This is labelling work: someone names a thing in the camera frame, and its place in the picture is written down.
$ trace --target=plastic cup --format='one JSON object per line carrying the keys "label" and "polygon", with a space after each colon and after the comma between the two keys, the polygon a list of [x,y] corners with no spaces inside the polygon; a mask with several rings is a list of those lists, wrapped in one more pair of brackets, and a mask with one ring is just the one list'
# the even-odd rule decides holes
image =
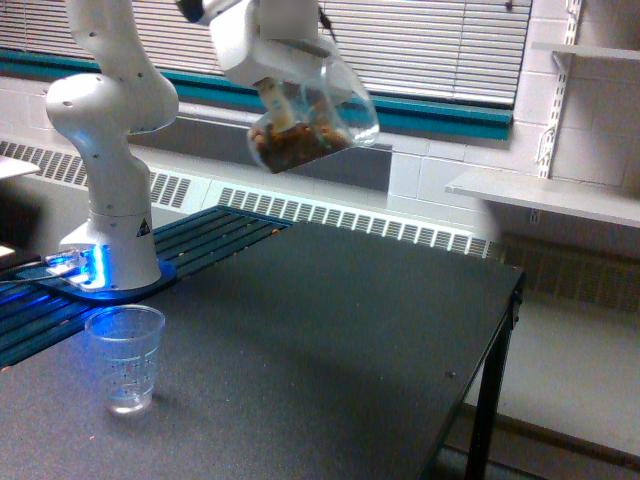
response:
{"label": "plastic cup", "polygon": [[164,322],[162,312],[142,305],[105,308],[86,321],[109,411],[126,415],[151,403]]}
{"label": "plastic cup", "polygon": [[271,173],[373,145],[378,136],[373,102],[347,63],[329,57],[306,73],[297,83],[260,82],[267,113],[247,131],[247,142],[253,159]]}

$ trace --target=cable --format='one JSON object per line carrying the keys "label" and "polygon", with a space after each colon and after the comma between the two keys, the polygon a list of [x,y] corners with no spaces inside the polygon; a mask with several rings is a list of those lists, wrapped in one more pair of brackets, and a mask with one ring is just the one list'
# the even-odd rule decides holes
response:
{"label": "cable", "polygon": [[338,43],[338,39],[336,38],[336,34],[333,33],[333,27],[332,27],[332,24],[331,24],[331,19],[329,19],[327,14],[324,13],[324,10],[322,10],[322,7],[320,5],[318,5],[318,15],[320,16],[320,24],[324,28],[329,30],[329,33],[331,34],[331,38],[333,38],[333,41]]}
{"label": "cable", "polygon": [[6,277],[6,276],[11,275],[13,273],[21,272],[22,270],[24,270],[26,268],[40,267],[40,266],[44,266],[44,265],[46,265],[46,262],[44,260],[36,260],[35,262],[23,263],[22,265],[18,265],[16,267],[9,268],[7,270],[3,270],[2,272],[0,272],[0,277]]}
{"label": "cable", "polygon": [[17,279],[17,280],[2,280],[0,281],[0,285],[9,285],[9,284],[20,285],[24,283],[42,282],[43,280],[54,280],[56,278],[65,277],[70,273],[71,272],[64,272],[64,273],[58,273],[57,275],[47,275],[45,277],[24,278],[24,279]]}

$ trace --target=table leg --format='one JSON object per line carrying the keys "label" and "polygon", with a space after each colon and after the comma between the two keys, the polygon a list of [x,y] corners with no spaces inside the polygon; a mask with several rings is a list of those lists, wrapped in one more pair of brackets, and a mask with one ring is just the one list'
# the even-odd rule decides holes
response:
{"label": "table leg", "polygon": [[484,371],[482,373],[482,383],[480,384],[476,418],[473,424],[473,434],[471,435],[471,447],[469,449],[465,480],[484,479],[487,460],[489,458],[493,424],[498,410],[502,377],[507,362],[509,339],[511,338],[511,330],[513,328],[512,310],[509,315],[511,318],[508,318],[504,322],[498,338],[493,344],[493,347],[491,347],[491,351],[484,362]]}

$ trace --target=blue metal grating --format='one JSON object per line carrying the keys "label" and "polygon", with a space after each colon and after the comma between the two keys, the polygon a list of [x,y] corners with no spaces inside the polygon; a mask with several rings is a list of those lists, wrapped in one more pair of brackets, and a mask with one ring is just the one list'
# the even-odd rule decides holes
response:
{"label": "blue metal grating", "polygon": [[[290,226],[270,217],[213,207],[154,230],[158,257],[192,275]],[[0,368],[14,365],[84,328],[101,307],[37,285],[0,287]]]}

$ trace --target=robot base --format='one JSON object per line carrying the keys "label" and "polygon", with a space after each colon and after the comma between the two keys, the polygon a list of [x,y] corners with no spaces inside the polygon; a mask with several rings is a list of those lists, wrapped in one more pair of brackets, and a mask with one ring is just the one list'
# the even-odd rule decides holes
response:
{"label": "robot base", "polygon": [[[67,298],[82,300],[96,305],[122,305],[124,303],[138,302],[160,290],[170,287],[176,282],[177,273],[172,264],[164,260],[158,260],[158,266],[160,267],[160,278],[156,282],[146,287],[134,288],[132,290],[86,292],[61,279],[44,280],[36,283]],[[22,271],[17,277],[29,279],[45,275],[47,275],[46,268],[42,267]]]}

